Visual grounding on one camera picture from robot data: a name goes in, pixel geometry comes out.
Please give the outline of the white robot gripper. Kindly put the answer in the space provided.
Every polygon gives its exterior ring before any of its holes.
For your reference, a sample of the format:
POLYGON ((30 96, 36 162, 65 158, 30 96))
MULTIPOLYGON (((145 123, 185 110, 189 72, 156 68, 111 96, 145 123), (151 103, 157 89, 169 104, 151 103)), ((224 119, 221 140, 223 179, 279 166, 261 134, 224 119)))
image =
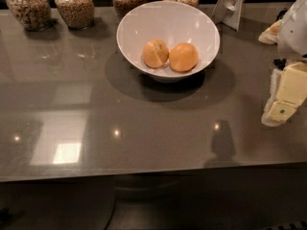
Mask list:
MULTIPOLYGON (((277 42, 278 53, 285 58, 307 59, 307 0, 296 0, 279 19, 262 32, 258 40, 265 44, 277 42)), ((270 98, 262 124, 278 127, 285 124, 307 99, 307 63, 291 62, 271 75, 270 98)))

